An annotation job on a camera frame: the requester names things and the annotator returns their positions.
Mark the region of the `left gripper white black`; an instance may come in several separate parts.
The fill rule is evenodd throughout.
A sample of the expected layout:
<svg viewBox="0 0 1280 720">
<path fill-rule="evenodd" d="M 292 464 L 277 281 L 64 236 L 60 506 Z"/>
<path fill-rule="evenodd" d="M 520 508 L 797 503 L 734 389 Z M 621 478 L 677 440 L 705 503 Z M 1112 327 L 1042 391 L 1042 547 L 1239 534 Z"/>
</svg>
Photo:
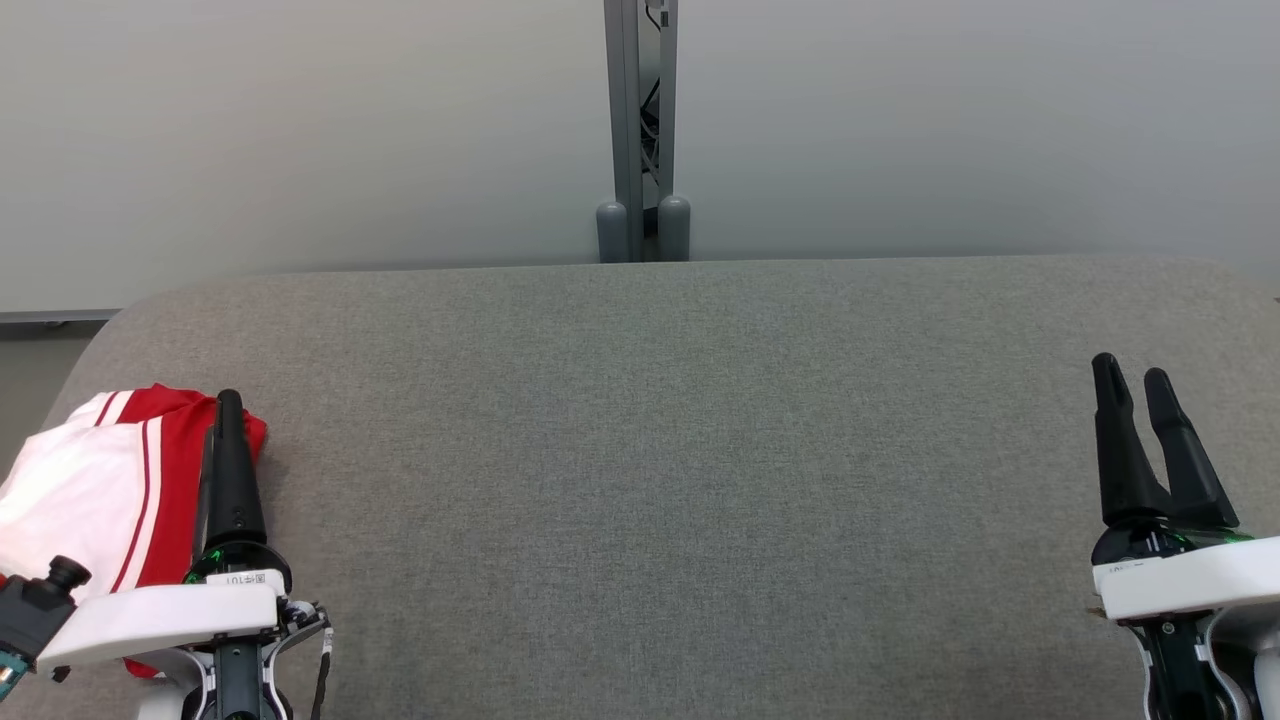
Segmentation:
<svg viewBox="0 0 1280 720">
<path fill-rule="evenodd" d="M 204 437 L 195 514 L 195 565 L 184 582 L 84 601 L 38 656 L 50 667 L 129 659 L 151 664 L 169 650 L 241 650 L 261 667 L 332 623 L 315 602 L 289 597 L 292 574 L 266 546 L 248 424 L 241 395 L 216 396 Z M 205 544 L 211 547 L 205 552 Z"/>
</svg>

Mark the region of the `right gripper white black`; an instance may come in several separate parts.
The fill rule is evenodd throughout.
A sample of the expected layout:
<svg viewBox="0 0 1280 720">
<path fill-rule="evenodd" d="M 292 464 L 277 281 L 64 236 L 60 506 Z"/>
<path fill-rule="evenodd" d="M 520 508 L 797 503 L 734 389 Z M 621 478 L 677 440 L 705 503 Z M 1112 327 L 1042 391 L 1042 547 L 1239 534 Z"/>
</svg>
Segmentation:
<svg viewBox="0 0 1280 720">
<path fill-rule="evenodd" d="M 1092 359 L 1101 515 L 1106 527 L 1174 516 L 1236 529 L 1240 520 L 1189 416 L 1161 368 L 1144 374 L 1149 423 L 1169 492 L 1158 483 L 1134 423 L 1134 398 L 1117 359 Z M 1091 553 L 1094 593 L 1116 623 L 1261 606 L 1279 600 L 1279 539 L 1143 521 L 1107 529 Z"/>
</svg>

